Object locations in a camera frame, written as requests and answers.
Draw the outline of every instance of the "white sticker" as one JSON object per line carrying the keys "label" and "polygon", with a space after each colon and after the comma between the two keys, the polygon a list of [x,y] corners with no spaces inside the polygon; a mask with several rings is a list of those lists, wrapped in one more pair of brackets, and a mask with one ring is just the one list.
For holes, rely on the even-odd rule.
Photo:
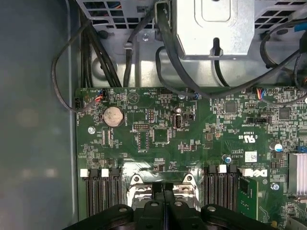
{"label": "white sticker", "polygon": [[245,152],[245,162],[257,162],[257,151]]}

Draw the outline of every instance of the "chip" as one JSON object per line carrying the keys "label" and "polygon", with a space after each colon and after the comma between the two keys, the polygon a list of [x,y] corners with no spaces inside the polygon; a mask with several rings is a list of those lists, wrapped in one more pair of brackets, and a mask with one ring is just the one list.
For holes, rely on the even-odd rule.
{"label": "chip", "polygon": [[213,140],[213,133],[207,133],[206,134],[206,140],[207,141],[212,141]]}
{"label": "chip", "polygon": [[154,130],[154,142],[168,142],[168,132],[167,129],[155,129]]}
{"label": "chip", "polygon": [[226,102],[225,103],[225,113],[235,114],[236,113],[236,103],[235,102]]}
{"label": "chip", "polygon": [[279,109],[279,119],[289,120],[290,119],[290,108],[280,108]]}
{"label": "chip", "polygon": [[213,149],[213,142],[206,142],[205,146],[207,148]]}
{"label": "chip", "polygon": [[248,193],[248,182],[246,180],[240,178],[239,188],[243,193],[247,194]]}

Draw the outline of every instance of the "cable clip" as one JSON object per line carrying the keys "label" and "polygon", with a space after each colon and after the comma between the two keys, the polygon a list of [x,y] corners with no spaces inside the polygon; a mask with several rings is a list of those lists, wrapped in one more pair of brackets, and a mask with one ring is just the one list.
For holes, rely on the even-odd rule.
{"label": "cable clip", "polygon": [[127,42],[124,44],[124,49],[127,50],[127,49],[130,49],[133,53],[133,43],[132,42]]}

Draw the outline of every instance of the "integrated circuit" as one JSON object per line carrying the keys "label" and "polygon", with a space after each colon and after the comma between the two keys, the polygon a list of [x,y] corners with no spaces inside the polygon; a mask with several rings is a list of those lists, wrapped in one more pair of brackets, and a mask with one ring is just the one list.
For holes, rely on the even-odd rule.
{"label": "integrated circuit", "polygon": [[239,188],[243,193],[248,194],[248,182],[243,178],[239,180]]}
{"label": "integrated circuit", "polygon": [[213,133],[206,133],[206,140],[213,141]]}
{"label": "integrated circuit", "polygon": [[225,103],[225,113],[226,114],[235,114],[236,113],[236,103],[235,102],[226,102]]}
{"label": "integrated circuit", "polygon": [[279,119],[289,120],[290,119],[290,108],[280,108],[279,109]]}
{"label": "integrated circuit", "polygon": [[154,129],[153,142],[154,143],[167,143],[169,141],[167,129]]}

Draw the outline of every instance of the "black cable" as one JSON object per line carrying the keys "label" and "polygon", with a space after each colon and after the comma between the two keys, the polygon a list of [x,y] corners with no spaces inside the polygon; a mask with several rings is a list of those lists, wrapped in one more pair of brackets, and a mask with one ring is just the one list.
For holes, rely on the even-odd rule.
{"label": "black cable", "polygon": [[109,72],[110,73],[109,74],[110,78],[112,78],[114,83],[115,83],[115,87],[121,87],[121,83],[120,83],[120,81],[118,79],[118,75],[117,75],[117,73],[116,73],[116,71],[114,69],[112,60],[110,59],[110,56],[106,52],[106,50],[105,50],[104,46],[102,45],[102,43],[100,42],[100,39],[99,39],[99,36],[98,36],[96,30],[94,29],[93,26],[90,26],[87,29],[87,32],[88,32],[88,36],[90,37],[92,46],[93,46],[93,48],[95,50],[95,53],[97,54],[98,60],[99,60],[99,62],[101,64],[101,68],[105,72],[106,78],[108,79],[106,73]]}
{"label": "black cable", "polygon": [[180,94],[180,95],[184,95],[184,96],[188,96],[188,97],[195,97],[195,93],[191,93],[191,92],[182,92],[179,91],[175,88],[173,88],[172,86],[170,86],[169,84],[167,84],[167,82],[163,79],[162,75],[161,75],[161,60],[160,60],[160,52],[162,50],[164,50],[165,47],[162,46],[160,48],[157,49],[156,53],[155,53],[155,65],[156,65],[156,69],[157,69],[157,74],[158,74],[158,78],[159,81],[163,84],[163,86],[165,88],[167,88],[168,90],[170,90],[171,92]]}
{"label": "black cable", "polygon": [[[83,11],[80,9],[80,24],[81,26],[87,21],[86,16],[84,15]],[[93,87],[93,79],[92,79],[92,72],[91,72],[91,48],[89,44],[89,39],[87,34],[85,33],[86,30],[81,33],[81,87]]]}
{"label": "black cable", "polygon": [[[214,55],[219,56],[221,54],[221,48],[220,48],[220,42],[219,42],[218,39],[215,39],[213,41],[213,46],[215,47]],[[218,79],[220,80],[221,84],[223,86],[228,87],[229,85],[225,81],[225,78],[224,78],[222,71],[221,71],[220,60],[214,60],[213,65],[214,65],[215,73],[216,73]]]}
{"label": "black cable", "polygon": [[[297,80],[297,72],[298,72],[298,65],[299,65],[299,62],[300,62],[300,59],[302,57],[302,54],[300,54],[297,58],[296,58],[296,61],[295,61],[295,64],[294,64],[294,70],[293,70],[293,73],[294,73],[294,81],[295,81],[295,85],[296,87],[300,90],[300,91],[303,91],[303,92],[307,92],[307,89],[304,89],[302,86],[300,86],[300,84],[298,83],[298,80]],[[300,102],[300,101],[303,101],[307,98],[307,94],[305,93],[303,96],[293,100],[293,101],[290,101],[290,102],[270,102],[270,101],[267,101],[265,99],[262,99],[263,102],[266,102],[267,104],[270,104],[270,105],[292,105],[294,103],[297,103],[297,102]]]}
{"label": "black cable", "polygon": [[166,49],[167,55],[168,55],[172,65],[174,66],[177,74],[179,75],[179,77],[182,79],[182,81],[189,88],[193,89],[195,92],[199,93],[201,96],[203,96],[204,98],[207,98],[207,99],[225,97],[225,96],[228,96],[230,94],[240,92],[243,89],[249,88],[249,87],[261,82],[264,79],[270,78],[270,77],[274,76],[276,73],[278,73],[283,67],[285,67],[289,62],[291,62],[299,54],[299,51],[294,52],[292,55],[290,55],[288,58],[286,58],[283,62],[281,62],[275,68],[269,70],[265,74],[262,74],[261,76],[255,78],[253,80],[250,80],[250,81],[248,81],[248,82],[246,82],[242,85],[230,88],[230,89],[223,91],[223,92],[206,93],[206,92],[201,91],[200,87],[194,82],[194,80],[189,76],[189,74],[183,68],[183,66],[182,66],[182,64],[179,60],[179,57],[176,53],[176,48],[175,48],[175,45],[174,45],[173,36],[172,36],[172,33],[170,32],[170,29],[168,27],[167,18],[166,18],[166,15],[164,13],[163,8],[158,8],[157,14],[158,14],[158,27],[160,29],[162,39],[164,41],[165,49]]}
{"label": "black cable", "polygon": [[[154,18],[154,7],[145,15],[145,17],[141,20],[141,22],[135,27],[135,29],[130,34],[127,43],[133,44],[133,39],[135,36],[144,29],[148,23],[150,23]],[[129,80],[130,80],[130,74],[131,74],[131,66],[132,66],[132,55],[133,51],[131,49],[126,50],[126,69],[124,73],[124,87],[128,87]]]}
{"label": "black cable", "polygon": [[89,87],[92,88],[94,86],[93,84],[93,78],[92,78],[92,58],[91,58],[91,47],[90,47],[90,39],[85,34],[85,51],[84,51],[84,63],[85,63],[85,74],[87,77],[87,81],[89,83]]}
{"label": "black cable", "polygon": [[56,69],[57,69],[57,63],[59,58],[62,56],[62,54],[65,52],[65,50],[67,49],[67,47],[69,47],[77,38],[78,36],[83,32],[83,30],[89,26],[91,24],[91,21],[88,20],[87,22],[84,23],[83,26],[81,26],[76,35],[74,35],[73,37],[71,37],[71,39],[65,44],[65,46],[60,50],[60,52],[52,59],[52,65],[51,65],[51,80],[52,80],[52,84],[53,84],[53,88],[54,91],[57,95],[58,100],[60,101],[60,103],[69,111],[73,112],[73,113],[84,113],[85,111],[89,110],[94,104],[95,104],[95,100],[92,100],[85,108],[77,110],[74,108],[71,108],[63,99],[60,91],[59,91],[59,87],[58,87],[58,83],[57,83],[57,75],[56,75]]}
{"label": "black cable", "polygon": [[[287,23],[284,23],[284,24],[281,24],[279,26],[277,26],[276,28],[274,28],[273,30],[269,31],[265,37],[263,38],[263,40],[261,41],[261,44],[260,44],[260,56],[263,60],[263,62],[266,64],[267,67],[269,68],[274,68],[276,67],[276,63],[269,57],[268,53],[267,53],[267,50],[266,50],[266,43],[267,41],[270,39],[271,35],[276,32],[276,31],[279,31],[283,28],[287,28],[287,27],[292,27],[292,26],[295,26],[297,24],[301,24],[301,23],[306,23],[307,22],[307,19],[298,19],[298,20],[292,20],[290,22],[287,22]],[[284,68],[283,70],[285,70],[287,73],[289,74],[293,74],[292,70],[288,69],[288,68]]]}
{"label": "black cable", "polygon": [[89,35],[90,42],[91,42],[91,44],[93,46],[93,49],[94,49],[95,53],[97,54],[97,59],[98,59],[98,61],[100,63],[101,69],[105,73],[105,77],[106,77],[107,82],[109,83],[110,87],[116,87],[116,84],[114,82],[114,79],[111,76],[109,68],[107,67],[106,63],[104,62],[102,56],[100,55],[99,49],[96,46],[92,35],[90,35],[90,34],[88,34],[88,35]]}

